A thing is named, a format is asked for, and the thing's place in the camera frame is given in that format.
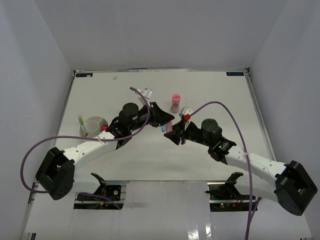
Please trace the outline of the pink correction tape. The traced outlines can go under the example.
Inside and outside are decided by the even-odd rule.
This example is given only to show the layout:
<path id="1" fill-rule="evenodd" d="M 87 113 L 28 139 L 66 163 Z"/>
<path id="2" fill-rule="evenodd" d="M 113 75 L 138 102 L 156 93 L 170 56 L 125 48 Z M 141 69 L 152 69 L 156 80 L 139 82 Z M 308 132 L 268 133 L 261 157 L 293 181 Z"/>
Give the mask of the pink correction tape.
<path id="1" fill-rule="evenodd" d="M 170 121 L 166 124 L 166 133 L 170 133 L 173 131 L 173 123 Z"/>

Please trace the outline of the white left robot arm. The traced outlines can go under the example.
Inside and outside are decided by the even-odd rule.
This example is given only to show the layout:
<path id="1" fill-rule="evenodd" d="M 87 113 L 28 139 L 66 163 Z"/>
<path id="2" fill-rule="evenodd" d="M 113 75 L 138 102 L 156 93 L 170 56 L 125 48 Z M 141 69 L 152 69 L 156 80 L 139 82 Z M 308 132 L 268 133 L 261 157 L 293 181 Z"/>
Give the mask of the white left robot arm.
<path id="1" fill-rule="evenodd" d="M 139 108 L 135 103 L 122 107 L 107 129 L 93 140 L 63 150 L 50 149 L 35 178 L 53 200 L 68 193 L 86 193 L 99 200 L 105 196 L 107 183 L 96 173 L 82 174 L 80 169 L 106 153 L 123 147 L 132 133 L 143 127 L 161 127 L 174 120 L 174 116 L 160 109 L 156 102 Z"/>

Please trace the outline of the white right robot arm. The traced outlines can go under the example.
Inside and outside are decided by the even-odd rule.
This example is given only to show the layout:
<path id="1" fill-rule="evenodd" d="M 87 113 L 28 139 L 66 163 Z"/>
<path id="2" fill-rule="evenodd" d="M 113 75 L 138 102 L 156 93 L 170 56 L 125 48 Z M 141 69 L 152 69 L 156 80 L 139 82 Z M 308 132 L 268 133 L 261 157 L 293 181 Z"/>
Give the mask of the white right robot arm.
<path id="1" fill-rule="evenodd" d="M 208 148 L 215 161 L 240 168 L 219 187 L 210 185 L 206 191 L 210 197 L 236 200 L 252 194 L 254 197 L 272 200 L 287 212 L 301 216 L 318 192 L 305 168 L 297 161 L 283 163 L 260 155 L 245 153 L 235 142 L 222 135 L 223 130 L 211 118 L 202 121 L 201 127 L 181 120 L 164 136 L 174 144 L 191 141 Z"/>

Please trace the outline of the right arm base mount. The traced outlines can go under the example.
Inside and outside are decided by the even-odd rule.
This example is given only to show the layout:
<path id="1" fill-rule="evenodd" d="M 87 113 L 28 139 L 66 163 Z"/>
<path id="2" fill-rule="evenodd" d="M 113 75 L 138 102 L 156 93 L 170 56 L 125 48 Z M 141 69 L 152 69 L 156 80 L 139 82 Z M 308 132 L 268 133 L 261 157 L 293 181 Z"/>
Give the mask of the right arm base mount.
<path id="1" fill-rule="evenodd" d="M 234 187 L 223 184 L 209 183 L 205 191 L 209 197 L 212 213 L 247 212 L 250 196 L 240 194 Z"/>

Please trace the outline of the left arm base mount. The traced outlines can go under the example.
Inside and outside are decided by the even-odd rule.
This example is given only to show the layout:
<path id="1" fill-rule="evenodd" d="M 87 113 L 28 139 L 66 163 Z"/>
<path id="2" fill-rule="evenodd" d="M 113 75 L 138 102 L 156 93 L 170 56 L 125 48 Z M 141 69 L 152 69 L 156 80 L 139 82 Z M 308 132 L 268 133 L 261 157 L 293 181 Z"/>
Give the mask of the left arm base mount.
<path id="1" fill-rule="evenodd" d="M 121 210 L 126 198 L 126 186 L 111 184 L 94 194 L 103 197 L 78 194 L 73 208 L 75 210 Z"/>

